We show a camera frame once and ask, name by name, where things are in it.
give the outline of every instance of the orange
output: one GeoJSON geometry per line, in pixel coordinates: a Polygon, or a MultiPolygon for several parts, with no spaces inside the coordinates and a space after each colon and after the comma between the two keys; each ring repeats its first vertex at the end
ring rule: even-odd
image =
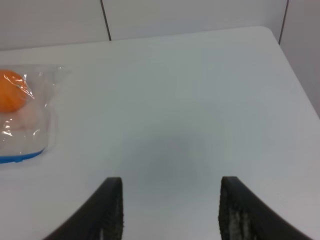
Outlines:
{"type": "Polygon", "coordinates": [[[28,86],[16,72],[0,69],[0,113],[15,112],[27,100],[28,86]]]}

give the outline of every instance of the plastic bag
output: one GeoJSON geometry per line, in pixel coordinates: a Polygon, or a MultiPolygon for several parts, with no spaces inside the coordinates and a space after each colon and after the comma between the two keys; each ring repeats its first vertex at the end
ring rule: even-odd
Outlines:
{"type": "Polygon", "coordinates": [[[0,66],[0,164],[33,158],[48,146],[48,106],[65,73],[54,65],[0,66]]]}

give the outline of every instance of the table surface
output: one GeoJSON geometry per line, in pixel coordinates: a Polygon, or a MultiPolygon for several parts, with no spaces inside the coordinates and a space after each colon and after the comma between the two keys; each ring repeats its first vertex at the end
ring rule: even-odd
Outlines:
{"type": "Polygon", "coordinates": [[[124,240],[220,239],[238,176],[320,239],[320,122],[264,27],[0,52],[62,64],[51,147],[0,165],[0,238],[42,239],[104,179],[124,184],[124,240]]]}

